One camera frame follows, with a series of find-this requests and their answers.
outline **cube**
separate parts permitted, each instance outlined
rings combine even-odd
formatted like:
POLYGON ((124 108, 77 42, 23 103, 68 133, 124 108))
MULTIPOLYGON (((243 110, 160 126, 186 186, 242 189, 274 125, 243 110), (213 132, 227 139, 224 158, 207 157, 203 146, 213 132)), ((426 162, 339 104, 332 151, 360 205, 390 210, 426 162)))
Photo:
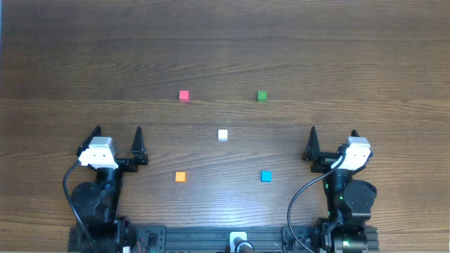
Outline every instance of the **cube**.
POLYGON ((228 140, 228 130, 219 129, 217 132, 217 136, 219 141, 227 141, 228 140))
POLYGON ((258 91, 258 102, 267 102, 267 91, 258 91))
POLYGON ((261 171, 261 182, 272 182, 272 171, 261 171))
POLYGON ((189 91, 180 91, 180 101, 185 103, 189 102, 189 91))
POLYGON ((175 182, 185 183, 186 182, 186 172, 184 172, 184 171, 175 172, 175 182))

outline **wood grain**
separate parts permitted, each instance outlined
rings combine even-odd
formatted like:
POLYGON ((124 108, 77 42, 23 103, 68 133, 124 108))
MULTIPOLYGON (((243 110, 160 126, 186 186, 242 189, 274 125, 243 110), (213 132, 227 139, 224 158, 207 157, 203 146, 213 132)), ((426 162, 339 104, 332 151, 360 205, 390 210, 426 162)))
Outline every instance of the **wood grain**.
MULTIPOLYGON (((61 181, 97 124, 121 154, 143 128, 150 164, 125 176, 119 212, 166 226, 286 225, 291 197, 317 176, 300 159, 311 126, 328 151, 357 129, 375 153, 356 178, 378 188, 368 223, 381 249, 449 249, 450 2, 2 7, 0 250, 66 250, 75 219, 61 181)), ((70 187, 93 177, 79 169, 70 187)), ((325 215, 319 185, 292 211, 296 224, 325 215)))

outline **orange cube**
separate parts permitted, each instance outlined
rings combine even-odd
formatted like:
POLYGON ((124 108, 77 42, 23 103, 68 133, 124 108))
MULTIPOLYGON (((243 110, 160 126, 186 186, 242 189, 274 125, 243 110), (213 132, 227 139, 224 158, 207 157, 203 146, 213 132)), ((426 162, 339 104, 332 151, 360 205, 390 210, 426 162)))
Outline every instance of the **orange cube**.
POLYGON ((183 172, 183 171, 175 172, 175 182, 185 183, 186 182, 186 172, 183 172))

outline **wooden table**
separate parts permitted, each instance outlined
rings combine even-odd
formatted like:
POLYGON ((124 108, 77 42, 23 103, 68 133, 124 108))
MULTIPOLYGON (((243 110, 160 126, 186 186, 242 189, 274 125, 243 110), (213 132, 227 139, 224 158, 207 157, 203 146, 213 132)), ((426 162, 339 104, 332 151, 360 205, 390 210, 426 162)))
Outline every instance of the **wooden table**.
MULTIPOLYGON (((311 126, 325 151, 357 129, 381 249, 447 251, 449 14, 447 0, 4 0, 0 250, 66 250, 61 182, 99 124, 121 153, 143 128, 150 164, 126 174, 120 213, 166 226, 286 225, 318 176, 300 159, 311 126)), ((320 216, 317 184, 292 219, 320 216)))

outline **red cube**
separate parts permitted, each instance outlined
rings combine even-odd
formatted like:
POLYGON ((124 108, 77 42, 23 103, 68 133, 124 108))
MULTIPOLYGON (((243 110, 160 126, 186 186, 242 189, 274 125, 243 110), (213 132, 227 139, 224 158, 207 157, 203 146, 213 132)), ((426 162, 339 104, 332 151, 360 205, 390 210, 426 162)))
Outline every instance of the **red cube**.
POLYGON ((180 91, 180 101, 189 102, 189 91, 180 91))

